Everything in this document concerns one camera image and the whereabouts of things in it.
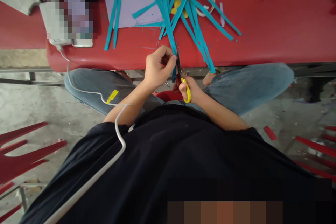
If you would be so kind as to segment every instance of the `black shirt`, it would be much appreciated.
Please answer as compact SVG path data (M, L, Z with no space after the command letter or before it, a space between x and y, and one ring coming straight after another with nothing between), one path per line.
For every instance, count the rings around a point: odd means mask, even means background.
M59 223L165 223L167 178L312 177L254 128L224 131L206 116L165 105L128 132L126 150ZM69 156L21 223L43 223L121 149L114 123L93 127Z

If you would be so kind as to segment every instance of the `knee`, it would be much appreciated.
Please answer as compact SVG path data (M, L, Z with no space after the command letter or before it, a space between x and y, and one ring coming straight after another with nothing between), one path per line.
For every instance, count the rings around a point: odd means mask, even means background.
M264 64L263 75L274 80L274 83L282 86L283 89L289 87L294 80L294 72L284 63Z
M65 85L66 90L69 93L74 94L75 88L73 87L73 85L75 87L80 85L81 80L84 81L85 77L87 77L91 72L92 72L92 69L89 69L89 68L77 68L77 69L70 71L69 74L70 74L71 82L69 80L68 74L66 75L64 79L64 85Z

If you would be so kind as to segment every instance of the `red plastic chair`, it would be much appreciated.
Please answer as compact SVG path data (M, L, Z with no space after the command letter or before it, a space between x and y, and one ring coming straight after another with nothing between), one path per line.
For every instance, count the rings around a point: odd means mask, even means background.
M336 127L333 127L333 126L327 126L325 128L327 130L336 131ZM334 136L330 136L330 135L324 134L324 135L322 135L322 138L330 140L332 142L336 142L336 137L334 137ZM335 149L329 148L327 146L323 146L321 144L318 144L316 142L313 142L313 141L310 141L308 139L302 138L300 136L296 136L295 139L298 142L301 142L301 143L303 143L305 145L308 145L312 149L315 149L315 150L317 150L319 152L327 154L328 156L336 158L336 150ZM320 157L317 157L317 156L314 156L314 155L311 155L311 154L306 154L305 158L313 160L313 161L315 161L317 163L320 163L320 164L322 164L324 166L327 166L330 169L336 171L336 162L331 162L331 161L325 160L323 158L320 158ZM308 171L310 171L312 173L315 173L317 175L320 175L321 177L331 179L333 182L336 183L336 176L331 175L331 174L329 174L329 173L327 173L325 171L319 170L317 168L314 168L312 166L309 166L309 165L307 165L305 163L302 163L300 161L294 160L294 162L297 163L298 165L300 165L302 168L304 168L304 169L306 169L306 170L308 170Z
M29 132L37 130L45 125L47 122L40 122L25 128L17 129L0 135L0 147L13 139L21 137ZM15 177L35 168L36 166L47 162L47 159L41 158L53 153L54 151L66 146L66 141L61 141L39 150L21 155L21 156L5 156L6 153L25 145L27 140L22 140L5 148L0 148L0 184L4 184Z
M16 211L18 211L21 208L21 205L18 205L14 207L12 210L10 210L8 213L5 213L0 217L0 223L4 222L6 219L8 219L10 216L12 216Z
M159 97L164 102L168 102L171 100L183 100L183 96L181 93L173 93L171 90L163 91L160 93L153 93L156 97Z
M5 191L7 191L9 188L11 188L14 185L14 182L11 181L3 186L0 187L0 195L3 194Z

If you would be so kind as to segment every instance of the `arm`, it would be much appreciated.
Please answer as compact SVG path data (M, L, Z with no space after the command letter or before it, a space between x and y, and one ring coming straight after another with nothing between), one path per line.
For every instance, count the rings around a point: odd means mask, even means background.
M147 98L161 86L169 77L176 64L176 56L167 46L161 46L147 56L144 80L119 104L128 104L118 120L118 125L131 126ZM115 106L106 116L104 122L116 121L123 106Z
M211 121L222 129L228 131L246 130L249 128L242 118L204 93L193 78L189 76L184 76L183 78L187 81L190 88L191 102L200 106ZM186 86L187 85L185 83L181 83L178 87L185 99L188 97Z

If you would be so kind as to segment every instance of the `yellow scissors handle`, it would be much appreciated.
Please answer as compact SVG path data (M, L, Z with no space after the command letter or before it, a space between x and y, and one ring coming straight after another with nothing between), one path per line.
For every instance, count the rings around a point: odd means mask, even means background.
M185 79L181 78L181 82L184 82L184 83L187 83ZM188 100L185 100L183 98L183 100L186 102L186 103L189 103L191 101L191 93L190 93L190 89L188 87L188 84L187 84L187 95L188 95Z

